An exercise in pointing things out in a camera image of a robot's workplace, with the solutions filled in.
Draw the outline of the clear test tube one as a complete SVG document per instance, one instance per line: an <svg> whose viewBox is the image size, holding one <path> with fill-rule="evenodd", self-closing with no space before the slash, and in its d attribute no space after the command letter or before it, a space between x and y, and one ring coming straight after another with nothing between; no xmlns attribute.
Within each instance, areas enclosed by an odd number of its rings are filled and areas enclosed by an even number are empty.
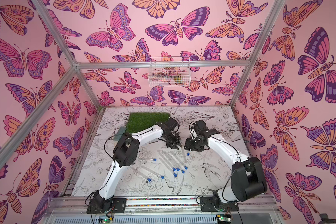
<svg viewBox="0 0 336 224"><path fill-rule="evenodd" d="M181 153L182 153L182 155L183 155L184 162L185 162L185 163L189 163L189 155L188 155L188 152L187 152L184 148L181 148Z"/></svg>
<svg viewBox="0 0 336 224"><path fill-rule="evenodd" d="M161 157L162 162L164 162L167 168L173 173L174 177L177 177L178 176L177 168L171 163L169 158L162 151L159 151L158 154Z"/></svg>

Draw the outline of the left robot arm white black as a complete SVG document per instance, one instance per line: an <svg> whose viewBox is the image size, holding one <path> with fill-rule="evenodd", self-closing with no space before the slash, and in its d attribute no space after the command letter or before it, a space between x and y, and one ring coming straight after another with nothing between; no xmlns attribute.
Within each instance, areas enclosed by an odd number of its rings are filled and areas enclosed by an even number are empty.
<svg viewBox="0 0 336 224"><path fill-rule="evenodd" d="M88 214L112 212L114 194L125 170L137 159L140 146L153 140L163 140L166 147L178 149L181 138L175 128L179 126L175 118L170 117L165 122L157 122L153 126L137 133L125 132L113 149L113 163L102 186L92 192L88 198Z"/></svg>

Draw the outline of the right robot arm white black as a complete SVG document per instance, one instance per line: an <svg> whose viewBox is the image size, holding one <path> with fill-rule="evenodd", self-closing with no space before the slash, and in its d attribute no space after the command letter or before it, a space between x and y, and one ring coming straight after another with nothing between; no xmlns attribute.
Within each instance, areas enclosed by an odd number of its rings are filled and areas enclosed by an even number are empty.
<svg viewBox="0 0 336 224"><path fill-rule="evenodd" d="M202 119L192 122L189 132L185 150L202 152L212 149L231 167L231 175L225 186L213 191L212 200L216 209L232 208L238 211L238 202L267 192L264 171L257 157L249 157L238 151L218 130L209 129Z"/></svg>

